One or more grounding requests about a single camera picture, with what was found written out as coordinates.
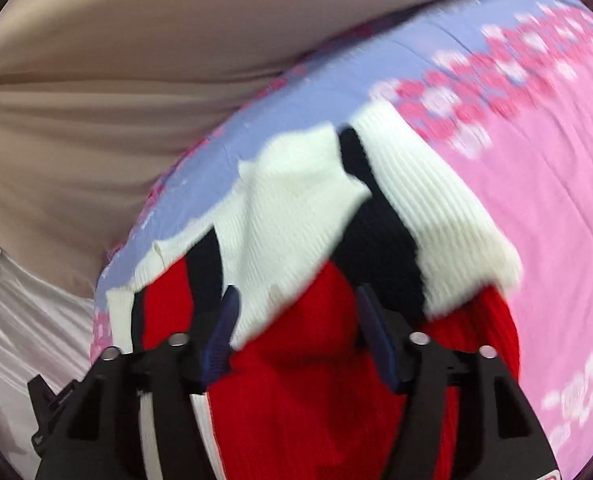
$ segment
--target beige fabric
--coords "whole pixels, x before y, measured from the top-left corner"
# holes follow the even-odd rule
[[[10,0],[0,245],[90,296],[148,188],[303,52],[426,0]]]

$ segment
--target metal rivet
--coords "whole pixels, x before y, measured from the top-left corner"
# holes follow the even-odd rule
[[[423,332],[412,332],[410,334],[410,341],[415,345],[427,345],[430,342],[430,336]]]
[[[183,346],[190,340],[190,336],[185,332],[177,332],[168,338],[168,345]]]
[[[483,345],[479,349],[479,353],[486,359],[494,359],[497,356],[496,349],[489,345]]]
[[[104,361],[113,361],[119,355],[121,355],[121,350],[115,346],[108,346],[103,352],[100,353],[100,358]]]

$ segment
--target bed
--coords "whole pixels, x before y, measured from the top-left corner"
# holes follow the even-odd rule
[[[280,132],[340,126],[388,100],[515,244],[521,386],[564,479],[593,456],[593,14],[576,0],[451,0],[356,28],[308,56],[152,189],[102,272],[91,357],[113,341],[107,293],[155,240],[223,198]]]

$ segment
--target red knit fabric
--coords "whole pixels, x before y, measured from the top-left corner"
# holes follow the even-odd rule
[[[424,330],[448,348],[497,348],[519,371],[512,317],[494,288]],[[228,480],[377,480],[405,398],[381,383],[357,350],[353,290],[331,263],[303,296],[232,359],[209,390],[214,435]],[[458,420],[448,394],[436,480],[447,480]]]
[[[145,289],[143,348],[151,350],[175,332],[190,327],[194,310],[185,259]]]

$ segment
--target knit garment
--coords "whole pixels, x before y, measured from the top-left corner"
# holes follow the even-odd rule
[[[170,324],[168,333],[182,330]],[[377,480],[387,462],[405,397],[391,394],[365,348],[353,289],[333,263],[263,334],[231,360],[232,373],[195,415],[216,477],[228,480]],[[422,327],[438,343],[464,351],[494,346],[516,378],[519,343],[494,287]],[[151,397],[142,400],[142,445],[149,480],[161,480]],[[450,388],[435,470],[450,476],[459,395]]]
[[[353,285],[370,282],[413,325],[451,312],[486,284],[506,292],[519,282],[512,244],[390,104],[368,105],[350,123],[340,139],[329,124],[273,137],[256,160],[240,163],[240,179],[221,203],[155,242],[131,280],[107,293],[115,345],[132,351],[141,341],[133,337],[142,329],[135,294],[208,236],[208,303],[219,279],[221,293],[227,285],[241,291],[237,349],[295,301],[330,257]]]

